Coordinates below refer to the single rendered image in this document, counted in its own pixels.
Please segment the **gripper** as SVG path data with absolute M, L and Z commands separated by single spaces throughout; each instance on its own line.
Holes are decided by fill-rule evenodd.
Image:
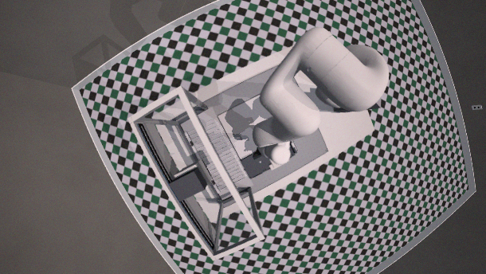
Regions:
M 255 154 L 253 154 L 253 156 L 256 157 L 258 155 L 262 155 L 263 157 L 268 158 L 267 155 L 265 155 L 265 147 L 257 148 L 257 151 L 255 152 Z

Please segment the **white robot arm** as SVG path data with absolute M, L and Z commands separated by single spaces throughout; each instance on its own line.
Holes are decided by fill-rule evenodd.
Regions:
M 271 170 L 289 162 L 289 141 L 312 134 L 320 125 L 319 109 L 293 82 L 300 70 L 317 86 L 316 96 L 322 102 L 350 112 L 376 104 L 389 80 L 387 63 L 375 49 L 344 46 L 323 27 L 304 33 L 260 94 L 262 106 L 272 117 L 254 126 L 253 142 L 265 147 Z

